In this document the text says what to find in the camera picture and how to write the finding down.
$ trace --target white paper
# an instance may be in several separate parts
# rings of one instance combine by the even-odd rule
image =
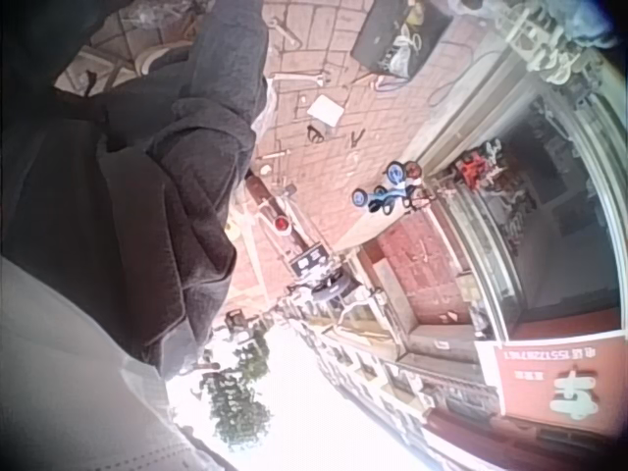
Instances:
[[[321,120],[332,128],[338,124],[343,113],[344,108],[325,95],[319,96],[307,110],[308,115],[313,116],[317,120]]]

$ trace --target scooter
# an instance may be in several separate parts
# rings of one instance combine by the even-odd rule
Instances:
[[[376,213],[381,209],[387,216],[393,212],[398,199],[401,200],[404,208],[414,209],[412,197],[419,189],[419,184],[408,184],[406,180],[410,178],[413,182],[420,182],[422,173],[421,167],[416,162],[410,161],[405,164],[390,162],[385,175],[394,187],[387,189],[378,184],[372,193],[368,193],[363,188],[356,188],[351,194],[351,201],[358,208],[368,206],[371,213]]]

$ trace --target red sign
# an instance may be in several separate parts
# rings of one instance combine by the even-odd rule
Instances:
[[[616,437],[626,419],[622,335],[495,347],[504,414]]]

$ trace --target white character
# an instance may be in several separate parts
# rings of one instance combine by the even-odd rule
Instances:
[[[567,378],[554,380],[557,388],[556,394],[564,399],[555,399],[549,403],[549,408],[554,412],[567,414],[573,420],[583,420],[599,410],[589,392],[596,386],[596,379],[588,376],[577,377],[576,371],[571,370]]]

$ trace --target green tree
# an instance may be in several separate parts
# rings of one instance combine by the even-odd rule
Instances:
[[[249,383],[266,376],[269,372],[268,357],[270,349],[260,331],[253,333],[253,342],[243,348],[237,349],[234,354],[238,357],[236,369],[242,373],[242,377]]]
[[[226,370],[203,375],[211,395],[211,415],[217,419],[216,434],[231,448],[255,445],[266,435],[271,413],[255,398],[251,381],[242,371]]]

